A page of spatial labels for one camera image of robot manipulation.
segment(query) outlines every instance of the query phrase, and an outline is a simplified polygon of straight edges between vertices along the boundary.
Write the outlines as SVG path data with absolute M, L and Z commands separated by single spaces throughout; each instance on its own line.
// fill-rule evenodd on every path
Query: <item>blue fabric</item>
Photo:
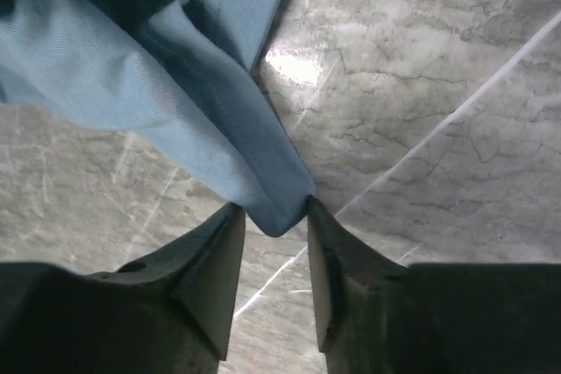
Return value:
M 133 130 L 269 236 L 315 186 L 248 71 L 279 0 L 0 0 L 0 101 Z

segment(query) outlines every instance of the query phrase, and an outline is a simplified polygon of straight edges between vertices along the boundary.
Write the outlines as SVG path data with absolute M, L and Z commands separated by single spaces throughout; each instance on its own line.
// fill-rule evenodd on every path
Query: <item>garment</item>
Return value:
M 132 130 L 269 236 L 315 186 L 249 75 L 279 0 L 0 0 L 0 101 Z

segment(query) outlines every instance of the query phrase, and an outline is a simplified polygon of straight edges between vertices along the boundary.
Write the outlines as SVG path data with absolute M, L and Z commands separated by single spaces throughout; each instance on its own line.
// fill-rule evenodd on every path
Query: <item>folded cloth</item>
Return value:
M 269 236 L 315 186 L 252 81 L 279 0 L 0 0 L 0 101 L 132 130 Z

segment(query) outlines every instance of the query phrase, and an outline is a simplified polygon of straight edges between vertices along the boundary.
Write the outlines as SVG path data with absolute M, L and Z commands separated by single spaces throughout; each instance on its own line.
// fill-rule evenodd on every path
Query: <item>blue cloth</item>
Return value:
M 0 101 L 132 130 L 269 236 L 314 183 L 249 76 L 279 0 L 0 0 Z

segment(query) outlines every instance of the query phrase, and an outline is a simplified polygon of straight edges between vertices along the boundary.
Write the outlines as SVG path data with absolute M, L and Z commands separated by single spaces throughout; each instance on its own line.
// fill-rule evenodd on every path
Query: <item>marble floor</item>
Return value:
M 256 78 L 354 234 L 403 264 L 561 260 L 561 0 L 283 0 Z M 222 201 L 145 140 L 0 108 L 0 259 L 112 270 Z M 223 373 L 323 373 L 305 224 L 248 222 Z

